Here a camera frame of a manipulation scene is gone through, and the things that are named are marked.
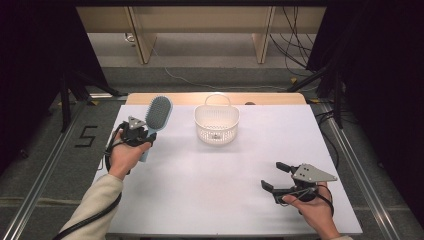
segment gray floor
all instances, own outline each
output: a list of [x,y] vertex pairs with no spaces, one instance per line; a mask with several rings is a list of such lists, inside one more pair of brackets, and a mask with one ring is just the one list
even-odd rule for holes
[[[310,47],[309,39],[302,37],[305,47]],[[253,43],[248,34],[160,34],[155,45],[156,53],[146,65],[139,64],[133,44],[126,42],[123,34],[90,34],[90,38],[109,84],[122,92],[276,92],[290,87],[291,78],[303,78],[291,73],[287,66],[295,73],[310,74],[292,61],[287,61],[286,66],[285,58],[272,43],[269,45],[265,64],[257,64]],[[289,50],[296,59],[303,60],[299,49],[291,47]],[[316,85],[317,83],[313,83],[302,90],[305,98],[315,97],[313,90]],[[90,91],[98,92],[95,88],[90,88]],[[16,159],[0,176],[1,235],[7,230],[60,136],[61,110],[58,102],[59,100],[52,104],[51,116],[45,117],[43,123],[37,127],[37,134],[26,146],[29,158]],[[55,170],[20,239],[51,239],[69,219],[93,180],[116,114],[123,104],[123,100],[101,100],[82,106],[74,130],[69,135]],[[73,105],[72,110],[76,111],[78,106],[80,105]],[[324,111],[323,104],[313,104],[311,108],[316,114]],[[424,239],[421,226],[384,169],[377,166],[378,158],[360,125],[349,112],[349,107],[343,105],[343,109],[346,110],[343,113],[343,131],[361,165],[372,179],[377,196],[393,220],[400,239]],[[330,141],[336,144],[340,158],[338,172],[364,231],[354,238],[384,239],[346,156],[337,145],[329,123],[325,122],[322,129]],[[87,126],[89,128],[85,135],[94,136],[94,141],[91,147],[78,147],[77,145],[90,142],[90,139],[80,138]],[[336,160],[336,151],[329,141],[326,142],[330,154]],[[285,239],[316,238],[317,236],[301,236]],[[119,238],[108,236],[107,239]]]

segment brush handle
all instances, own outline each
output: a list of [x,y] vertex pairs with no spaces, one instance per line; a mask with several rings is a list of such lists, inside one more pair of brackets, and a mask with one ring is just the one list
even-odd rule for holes
[[[148,128],[148,132],[147,132],[147,137],[150,137],[150,135],[152,135],[153,133],[157,132],[155,129],[152,128]],[[143,153],[143,155],[141,155],[140,162],[146,162],[147,160],[147,155],[149,155],[149,150],[145,151]]]

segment cable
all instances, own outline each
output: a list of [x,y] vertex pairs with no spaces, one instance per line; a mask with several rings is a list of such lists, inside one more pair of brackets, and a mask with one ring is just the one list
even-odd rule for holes
[[105,160],[105,157],[103,156],[103,159],[102,159],[102,161],[100,161],[100,167],[99,168],[97,168],[97,171],[100,171],[100,170],[102,170],[103,169],[103,161]]
[[275,199],[277,200],[277,202],[281,206],[287,207],[287,206],[291,205],[292,203],[296,202],[297,200],[299,200],[301,197],[305,196],[310,190],[311,190],[311,188],[306,188],[306,189],[302,189],[302,190],[299,190],[299,191],[287,193],[287,194],[284,194],[284,195],[281,196],[281,200],[282,200],[284,196],[293,195],[293,194],[297,194],[297,193],[302,193],[300,196],[296,197],[296,199],[293,202],[291,202],[291,203],[282,203],[282,202],[280,202],[280,199],[279,198],[275,198]]
[[102,210],[101,212],[79,222],[76,223],[74,225],[72,225],[71,227],[63,230],[62,232],[60,232],[58,235],[56,235],[53,240],[59,240],[62,239],[66,236],[68,236],[69,234],[75,232],[76,230],[104,217],[106,214],[110,213],[116,206],[118,206],[119,202],[121,201],[121,197],[122,197],[122,193],[119,193],[118,197],[115,199],[115,201],[109,205],[109,207],[105,208],[104,210]]
[[314,41],[312,41],[312,39],[311,39],[311,37],[309,37],[309,34],[305,34],[306,35],[306,37],[308,37],[308,39],[309,39],[309,41],[311,42],[311,44],[312,44],[312,46],[314,45]]
[[269,35],[271,40],[274,42],[274,45],[277,47],[277,49],[283,53],[283,55],[287,58],[289,58],[290,60],[292,60],[293,62],[297,63],[299,66],[306,68],[306,65],[304,65],[303,63],[299,62],[297,59],[295,59],[292,55],[290,55],[287,50],[284,50],[274,39],[274,37],[270,34]]
[[321,184],[317,184],[318,187],[323,187],[325,189],[327,189],[327,191],[330,193],[330,200],[328,200],[327,198],[325,198],[324,196],[322,196],[319,193],[315,193],[317,195],[317,197],[321,198],[325,203],[328,204],[328,206],[330,206],[331,209],[331,216],[334,216],[334,206],[333,206],[333,194],[331,194],[331,191],[328,187],[321,185]]
[[110,137],[110,140],[109,140],[109,144],[107,145],[106,150],[104,152],[104,154],[105,154],[104,160],[105,160],[105,165],[106,165],[107,171],[109,171],[109,169],[110,169],[110,162],[109,162],[110,154],[112,153],[112,149],[116,146],[116,145],[114,145],[116,135],[118,134],[120,129],[123,129],[124,125],[125,125],[125,122],[119,124],[118,127],[116,127],[115,131],[113,131],[113,134],[112,134],[112,136]]
[[[153,52],[155,53],[155,55],[157,57],[159,57],[158,53],[156,52],[156,50],[153,48],[152,49]],[[208,84],[201,84],[201,83],[193,83],[183,77],[178,77],[178,76],[174,76],[172,75],[169,71],[167,67],[164,67],[165,72],[172,78],[175,79],[180,79],[183,80],[184,82],[194,85],[194,86],[199,86],[199,87],[207,87],[207,88],[212,88],[215,90],[228,90],[228,89],[261,89],[261,88],[274,88],[274,89],[279,89],[279,90],[287,90],[287,88],[282,88],[282,87],[276,87],[276,86],[253,86],[253,87],[216,87],[216,86],[212,86],[212,85],[208,85]]]
[[283,36],[283,34],[281,34],[280,33],[280,37],[285,41],[285,42],[287,42],[288,44],[290,44],[290,45],[292,45],[292,46],[294,46],[294,47],[300,47],[300,48],[302,48],[302,49],[305,49],[305,50],[308,50],[308,51],[312,51],[312,49],[309,49],[309,48],[307,48],[307,47],[303,47],[303,46],[300,46],[300,45],[297,45],[297,44],[294,44],[294,43],[292,43],[292,42],[290,42],[289,40],[287,40],[284,36]]
[[[294,23],[293,23],[293,26],[292,26],[291,21],[290,21],[288,15],[286,13],[285,7],[282,7],[282,9],[283,9],[284,15],[285,15],[285,17],[287,19],[287,22],[289,23],[290,29],[292,31],[292,35],[290,36],[290,42],[291,42],[291,39],[293,38],[293,36],[295,36],[295,38],[297,40],[297,43],[298,43],[298,46],[301,46],[303,48],[303,51],[304,51],[305,55],[309,58],[308,54],[306,53],[306,51],[305,51],[305,49],[304,49],[301,41],[299,40],[298,35],[297,35],[297,15],[298,15],[298,12],[299,12],[299,7],[297,7],[297,6],[294,6],[293,7],[293,12],[294,12]],[[307,63],[307,61],[305,60],[305,58],[303,56],[303,53],[302,53],[302,50],[301,50],[300,47],[299,47],[299,53],[302,56],[303,61],[305,63]]]
[[300,90],[300,92],[308,92],[308,91],[312,91],[312,90],[317,89],[317,88],[318,88],[318,86],[310,88],[310,89]]
[[321,116],[321,119],[318,121],[318,128],[321,131],[321,134],[325,137],[325,139],[327,139],[328,143],[331,145],[331,147],[334,150],[334,153],[336,154],[336,160],[335,160],[334,166],[335,166],[336,169],[338,169],[339,168],[339,162],[340,162],[339,152],[337,151],[337,148],[334,145],[334,143],[330,140],[328,135],[321,128],[322,123],[324,123],[325,121],[327,121],[328,119],[333,117],[333,110],[326,112],[326,113],[320,113],[320,114],[315,115],[315,117],[319,117],[319,116]]

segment white basket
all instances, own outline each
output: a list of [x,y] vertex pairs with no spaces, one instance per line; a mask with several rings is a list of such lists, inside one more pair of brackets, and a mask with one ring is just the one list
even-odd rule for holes
[[[212,96],[227,98],[228,105],[209,105],[208,99]],[[234,140],[237,135],[239,110],[231,106],[230,99],[223,94],[212,94],[205,100],[205,104],[194,110],[197,136],[205,143],[223,145]]]

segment aluminum rail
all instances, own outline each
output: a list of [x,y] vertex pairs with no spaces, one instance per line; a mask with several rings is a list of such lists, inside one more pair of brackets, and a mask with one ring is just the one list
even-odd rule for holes
[[29,218],[31,217],[31,214],[35,208],[35,205],[37,204],[37,201],[41,193],[46,187],[47,182],[51,174],[53,173],[57,165],[57,162],[59,161],[63,153],[63,150],[65,149],[69,141],[70,136],[72,135],[75,123],[79,115],[81,114],[82,110],[84,109],[85,105],[86,105],[86,102],[78,102],[76,104],[74,117],[71,123],[69,124],[68,129],[65,132],[60,134],[46,163],[44,164],[37,179],[32,185],[31,190],[29,191],[28,195],[25,197],[22,205],[20,206],[19,210],[17,211],[13,220],[11,221],[6,231],[6,234],[3,237],[4,240],[19,239],[20,235],[22,234]]
[[[325,112],[328,112],[331,109],[329,104],[323,104],[322,108]],[[353,175],[358,182],[359,187],[361,188],[362,193],[364,194],[365,200],[367,201],[375,220],[377,221],[378,226],[384,236],[384,239],[401,239],[398,231],[396,230],[393,221],[390,217],[390,214],[387,212],[386,208],[383,205],[383,202],[378,197],[377,193],[374,190],[374,187],[371,184],[370,179],[367,176],[367,173],[362,168],[361,163],[359,162],[358,157],[356,156],[352,146],[349,143],[343,129],[338,128],[336,122],[331,118],[329,119],[330,127],[333,130],[334,135],[336,136],[337,142],[339,143],[347,162],[349,163],[350,168],[352,169]]]

